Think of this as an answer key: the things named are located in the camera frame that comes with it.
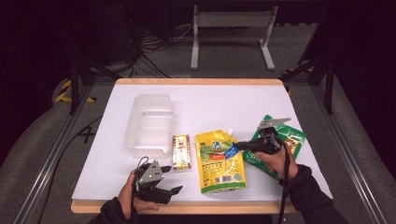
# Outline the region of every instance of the yellow food package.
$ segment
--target yellow food package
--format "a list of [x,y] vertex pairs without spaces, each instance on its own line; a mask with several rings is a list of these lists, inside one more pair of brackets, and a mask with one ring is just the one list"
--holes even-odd
[[195,135],[201,193],[244,189],[247,186],[237,140],[222,130]]

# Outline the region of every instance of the person's left hand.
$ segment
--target person's left hand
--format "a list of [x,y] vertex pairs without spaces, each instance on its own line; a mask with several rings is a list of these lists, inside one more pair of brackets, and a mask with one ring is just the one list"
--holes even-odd
[[[119,194],[119,202],[122,207],[122,213],[125,215],[125,218],[128,220],[131,218],[132,210],[131,210],[131,198],[132,198],[132,183],[134,182],[134,171],[129,174],[128,180],[125,185],[122,187]],[[158,211],[159,206],[153,202],[144,202],[138,198],[134,199],[134,208],[136,211],[142,210],[154,210]]]

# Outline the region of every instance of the green package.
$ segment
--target green package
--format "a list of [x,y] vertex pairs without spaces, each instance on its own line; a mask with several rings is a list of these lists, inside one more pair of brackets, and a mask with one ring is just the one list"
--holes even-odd
[[[271,116],[266,115],[264,117],[264,120],[272,119]],[[300,152],[300,149],[303,145],[303,142],[306,138],[306,134],[292,128],[285,123],[278,124],[274,127],[277,131],[277,136],[279,136],[283,141],[288,143],[290,146],[290,151],[291,154],[293,155],[294,159],[297,158],[298,153]],[[254,133],[252,140],[258,139],[259,138],[259,129]],[[265,173],[267,173],[269,176],[272,178],[278,180],[279,176],[276,173],[271,172],[267,165],[265,164],[264,161],[259,160],[255,155],[254,152],[251,152],[250,150],[245,150],[242,153],[242,156],[244,158],[244,161],[249,163],[250,165],[253,165]]]

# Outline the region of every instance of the clear plastic container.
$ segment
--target clear plastic container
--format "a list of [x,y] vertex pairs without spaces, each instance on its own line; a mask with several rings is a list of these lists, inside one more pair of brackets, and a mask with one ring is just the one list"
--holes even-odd
[[126,129],[125,146],[134,157],[172,155],[173,106],[168,94],[141,94],[134,98]]

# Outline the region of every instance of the black jacket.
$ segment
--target black jacket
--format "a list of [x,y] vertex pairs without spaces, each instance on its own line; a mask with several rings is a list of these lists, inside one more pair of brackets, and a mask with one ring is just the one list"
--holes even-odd
[[[320,190],[318,182],[312,176],[311,168],[298,165],[296,177],[288,184],[290,200],[294,208],[301,212],[305,224],[345,224],[347,220],[334,208],[332,199]],[[101,208],[101,214],[89,224],[127,224],[117,197],[107,201]]]

